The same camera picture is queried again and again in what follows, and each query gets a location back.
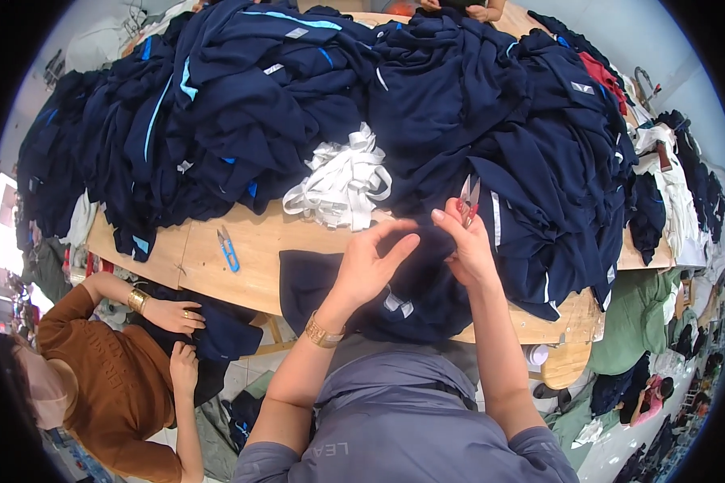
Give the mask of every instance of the brown sleeve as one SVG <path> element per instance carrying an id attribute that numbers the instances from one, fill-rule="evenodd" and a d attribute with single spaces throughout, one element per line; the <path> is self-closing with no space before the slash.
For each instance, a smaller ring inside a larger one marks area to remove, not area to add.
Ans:
<path id="1" fill-rule="evenodd" d="M 123 476 L 136 476 L 154 483 L 180 483 L 180 458 L 167 445 L 129 440 L 118 451 L 113 468 Z"/>
<path id="2" fill-rule="evenodd" d="M 89 291 L 78 285 L 60 300 L 38 323 L 38 349 L 45 353 L 64 343 L 73 330 L 70 322 L 88 320 L 94 313 Z"/>

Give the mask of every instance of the blue scissor handle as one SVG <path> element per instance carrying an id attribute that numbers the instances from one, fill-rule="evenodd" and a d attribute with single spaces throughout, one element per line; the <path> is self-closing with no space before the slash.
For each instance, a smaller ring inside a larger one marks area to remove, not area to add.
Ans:
<path id="1" fill-rule="evenodd" d="M 222 248 L 222 256 L 224 256 L 226 258 L 228 267 L 231 269 L 232 272 L 238 272 L 239 271 L 239 260 L 236 259 L 236 254 L 233 251 L 233 246 L 231 245 L 231 240 L 230 239 L 224 240 L 224 243 L 223 243 L 223 245 L 220 245 L 220 248 Z"/>

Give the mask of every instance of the gray trousers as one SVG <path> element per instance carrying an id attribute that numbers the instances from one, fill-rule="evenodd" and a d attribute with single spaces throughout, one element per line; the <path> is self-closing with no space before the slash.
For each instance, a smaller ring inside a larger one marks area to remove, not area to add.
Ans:
<path id="1" fill-rule="evenodd" d="M 459 341 L 443 341 L 433 345 L 414 345 L 397 343 L 377 343 L 368 340 L 361 334 L 352 334 L 338 343 L 336 353 L 330 361 L 328 374 L 342 365 L 359 359 L 364 355 L 392 353 L 406 351 L 425 355 L 442 355 L 448 362 L 456 365 L 474 386 L 478 385 L 478 358 L 475 355 L 475 344 L 460 343 Z"/>

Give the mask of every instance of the hand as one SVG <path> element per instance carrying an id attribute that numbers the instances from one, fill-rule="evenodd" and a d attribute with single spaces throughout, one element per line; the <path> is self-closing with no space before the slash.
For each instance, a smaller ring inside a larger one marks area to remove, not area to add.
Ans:
<path id="1" fill-rule="evenodd" d="M 420 0 L 421 7 L 428 12 L 436 12 L 441 9 L 441 4 L 438 0 Z"/>
<path id="2" fill-rule="evenodd" d="M 462 226 L 462 214 L 457 210 L 456 198 L 446 201 L 445 211 L 432 210 L 432 222 L 454 237 L 456 251 L 446 263 L 452 269 L 457 281 L 465 287 L 475 287 L 485 283 L 499 282 L 497 267 L 492 258 L 489 234 L 479 215 L 475 215 L 470 226 Z"/>
<path id="3" fill-rule="evenodd" d="M 172 302 L 158 298 L 148 298 L 142 310 L 142 315 L 154 325 L 165 331 L 179 334 L 192 334 L 197 328 L 204 328 L 205 320 L 200 314 L 188 310 L 200 308 L 196 302 Z"/>
<path id="4" fill-rule="evenodd" d="M 385 221 L 352 237 L 328 298 L 345 304 L 350 315 L 373 300 L 395 275 L 397 267 L 414 251 L 419 244 L 419 236 L 415 233 L 406 235 L 384 258 L 379 258 L 376 246 L 395 230 L 415 229 L 417 226 L 413 219 Z"/>
<path id="5" fill-rule="evenodd" d="M 481 23 L 489 21 L 489 10 L 483 5 L 470 5 L 464 11 L 467 12 L 471 19 L 478 20 Z"/>
<path id="6" fill-rule="evenodd" d="M 190 396 L 196 389 L 196 380 L 199 378 L 199 360 L 196 359 L 196 347 L 177 341 L 172 348 L 172 357 L 169 359 L 169 374 L 172 375 L 174 397 Z"/>

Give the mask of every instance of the blue thread snips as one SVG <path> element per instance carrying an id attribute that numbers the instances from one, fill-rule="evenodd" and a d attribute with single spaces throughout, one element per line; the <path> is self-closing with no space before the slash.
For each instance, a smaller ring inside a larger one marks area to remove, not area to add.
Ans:
<path id="1" fill-rule="evenodd" d="M 239 260 L 236 259 L 236 254 L 233 252 L 233 245 L 231 244 L 231 237 L 228 236 L 226 227 L 221 226 L 218 233 L 218 242 L 220 242 L 220 248 L 222 249 L 222 256 L 226 259 L 228 267 L 232 272 L 239 271 Z"/>

